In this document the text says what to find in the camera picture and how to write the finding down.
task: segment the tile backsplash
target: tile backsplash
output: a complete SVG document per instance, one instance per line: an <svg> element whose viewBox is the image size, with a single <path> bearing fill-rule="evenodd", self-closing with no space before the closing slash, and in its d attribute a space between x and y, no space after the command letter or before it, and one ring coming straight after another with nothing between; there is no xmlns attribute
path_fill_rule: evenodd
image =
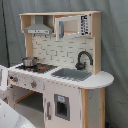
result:
<svg viewBox="0 0 128 128"><path fill-rule="evenodd" d="M56 42L53 35L33 35L32 43L33 56L39 57L41 63L75 68L81 51L86 50L93 57L92 38L79 37ZM85 70L93 71L93 66L86 55L82 55L81 62L86 62Z"/></svg>

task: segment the door handle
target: door handle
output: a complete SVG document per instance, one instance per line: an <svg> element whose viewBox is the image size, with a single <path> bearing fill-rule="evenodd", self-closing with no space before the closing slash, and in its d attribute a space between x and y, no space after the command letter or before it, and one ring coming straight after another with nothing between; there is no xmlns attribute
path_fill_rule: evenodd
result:
<svg viewBox="0 0 128 128"><path fill-rule="evenodd" d="M47 117L48 117L48 120L51 120L51 115L49 114L49 109L50 109L50 102L47 103Z"/></svg>
<svg viewBox="0 0 128 128"><path fill-rule="evenodd" d="M64 23L63 23L63 21L59 21L59 26L61 28L61 33L59 34L59 38L63 38L63 36L64 36Z"/></svg>

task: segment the pot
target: pot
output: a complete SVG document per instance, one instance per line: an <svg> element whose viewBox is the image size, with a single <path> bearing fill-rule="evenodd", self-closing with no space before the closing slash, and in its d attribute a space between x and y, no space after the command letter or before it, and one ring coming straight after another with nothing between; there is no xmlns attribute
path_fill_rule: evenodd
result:
<svg viewBox="0 0 128 128"><path fill-rule="evenodd" d="M37 57L25 57L22 59L22 62L26 67L36 66L38 61L39 59Z"/></svg>

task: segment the toy kitchen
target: toy kitchen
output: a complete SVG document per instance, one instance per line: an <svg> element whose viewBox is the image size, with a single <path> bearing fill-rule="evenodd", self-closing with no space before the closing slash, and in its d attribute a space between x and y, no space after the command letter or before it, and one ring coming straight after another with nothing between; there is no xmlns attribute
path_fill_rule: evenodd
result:
<svg viewBox="0 0 128 128"><path fill-rule="evenodd" d="M26 58L8 68L13 108L26 103L40 110L45 128L104 128L105 87L114 77L101 71L101 12L20 18Z"/></svg>

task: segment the floor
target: floor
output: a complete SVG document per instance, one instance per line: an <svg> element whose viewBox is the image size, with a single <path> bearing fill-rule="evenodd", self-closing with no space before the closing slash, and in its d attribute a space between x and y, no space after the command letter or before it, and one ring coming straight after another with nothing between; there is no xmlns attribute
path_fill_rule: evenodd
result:
<svg viewBox="0 0 128 128"><path fill-rule="evenodd" d="M15 106L15 109L21 115L26 117L36 128L45 128L44 117L42 112L39 112L37 110L19 104Z"/></svg>

